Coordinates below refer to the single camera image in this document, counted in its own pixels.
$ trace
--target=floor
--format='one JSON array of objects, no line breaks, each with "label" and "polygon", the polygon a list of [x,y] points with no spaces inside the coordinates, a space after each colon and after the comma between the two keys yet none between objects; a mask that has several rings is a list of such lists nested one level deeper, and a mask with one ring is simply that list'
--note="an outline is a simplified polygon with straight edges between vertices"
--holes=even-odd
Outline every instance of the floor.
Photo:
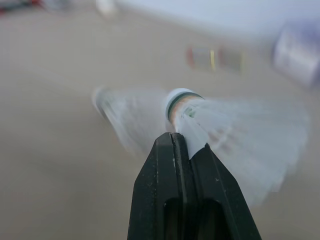
[{"label": "floor", "polygon": [[[320,239],[320,94],[272,71],[234,39],[124,10],[105,20],[92,5],[0,19],[0,239],[125,239],[133,183],[144,159],[120,146],[91,105],[101,84],[160,84],[204,96],[302,100],[312,133],[297,173],[252,210],[264,240]],[[190,69],[189,45],[244,51],[243,74]]]}]

